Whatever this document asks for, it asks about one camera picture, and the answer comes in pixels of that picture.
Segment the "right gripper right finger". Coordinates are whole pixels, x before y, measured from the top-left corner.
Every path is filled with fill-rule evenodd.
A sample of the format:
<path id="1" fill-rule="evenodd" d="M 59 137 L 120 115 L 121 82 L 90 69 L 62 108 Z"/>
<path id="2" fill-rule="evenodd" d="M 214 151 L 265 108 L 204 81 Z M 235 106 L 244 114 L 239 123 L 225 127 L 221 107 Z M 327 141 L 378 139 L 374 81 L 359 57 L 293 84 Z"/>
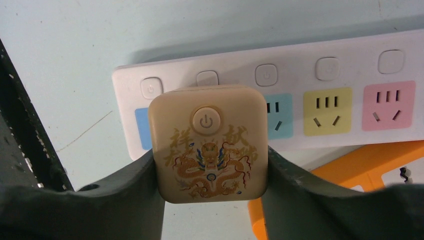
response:
<path id="1" fill-rule="evenodd" d="M 421 240 L 424 186 L 360 192 L 328 182 L 268 149 L 261 198 L 270 240 Z"/>

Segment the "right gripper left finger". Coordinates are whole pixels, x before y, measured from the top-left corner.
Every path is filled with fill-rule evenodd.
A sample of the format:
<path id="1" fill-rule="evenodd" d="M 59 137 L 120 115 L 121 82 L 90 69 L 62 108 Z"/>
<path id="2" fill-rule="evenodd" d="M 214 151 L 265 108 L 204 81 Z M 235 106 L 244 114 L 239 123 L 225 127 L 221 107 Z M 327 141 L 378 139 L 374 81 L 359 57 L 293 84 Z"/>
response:
<path id="1" fill-rule="evenodd" d="M 152 151 L 79 191 L 2 185 L 3 240 L 159 240 L 165 201 Z"/>

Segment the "beige dragon cube adapter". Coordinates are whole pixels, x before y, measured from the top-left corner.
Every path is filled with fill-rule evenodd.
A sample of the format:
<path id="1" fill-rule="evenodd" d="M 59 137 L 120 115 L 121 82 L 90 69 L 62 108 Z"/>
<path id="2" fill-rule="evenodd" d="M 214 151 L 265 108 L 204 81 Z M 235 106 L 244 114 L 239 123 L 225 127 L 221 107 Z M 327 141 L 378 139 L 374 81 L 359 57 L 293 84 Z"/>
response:
<path id="1" fill-rule="evenodd" d="M 158 191 L 173 204 L 246 201 L 268 183 L 267 103 L 243 85 L 180 88 L 148 120 Z"/>

